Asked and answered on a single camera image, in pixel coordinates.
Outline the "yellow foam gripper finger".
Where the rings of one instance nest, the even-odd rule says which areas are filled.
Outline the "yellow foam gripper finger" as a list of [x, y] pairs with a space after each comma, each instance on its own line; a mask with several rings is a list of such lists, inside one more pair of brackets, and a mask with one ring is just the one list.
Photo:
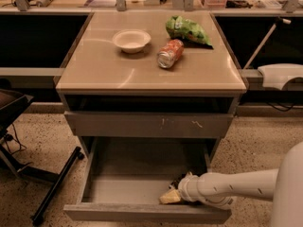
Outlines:
[[170, 189], [166, 193], [160, 196], [159, 201], [162, 204], [171, 204], [171, 203], [177, 203], [180, 202], [181, 196], [177, 189]]

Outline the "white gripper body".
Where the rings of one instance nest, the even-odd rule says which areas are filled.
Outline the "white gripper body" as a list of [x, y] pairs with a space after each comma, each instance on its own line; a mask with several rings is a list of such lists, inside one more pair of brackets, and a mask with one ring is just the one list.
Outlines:
[[191, 172], [188, 172], [178, 183], [178, 191], [184, 201], [200, 201], [202, 195], [198, 190], [198, 180], [199, 177], [197, 175], [193, 175]]

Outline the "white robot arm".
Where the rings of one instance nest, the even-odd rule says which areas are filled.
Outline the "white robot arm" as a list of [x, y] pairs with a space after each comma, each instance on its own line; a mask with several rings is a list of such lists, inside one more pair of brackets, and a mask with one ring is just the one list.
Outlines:
[[236, 197], [271, 201], [270, 227], [303, 227], [303, 143], [293, 146], [275, 169], [201, 176], [189, 172], [159, 200], [163, 204], [199, 201], [227, 210]]

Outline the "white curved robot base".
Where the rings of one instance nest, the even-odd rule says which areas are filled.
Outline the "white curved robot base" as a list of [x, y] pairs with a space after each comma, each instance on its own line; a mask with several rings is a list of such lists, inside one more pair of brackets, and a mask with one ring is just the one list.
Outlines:
[[282, 90], [293, 79], [303, 79], [303, 65], [293, 63], [276, 63], [258, 68], [262, 74], [264, 88]]

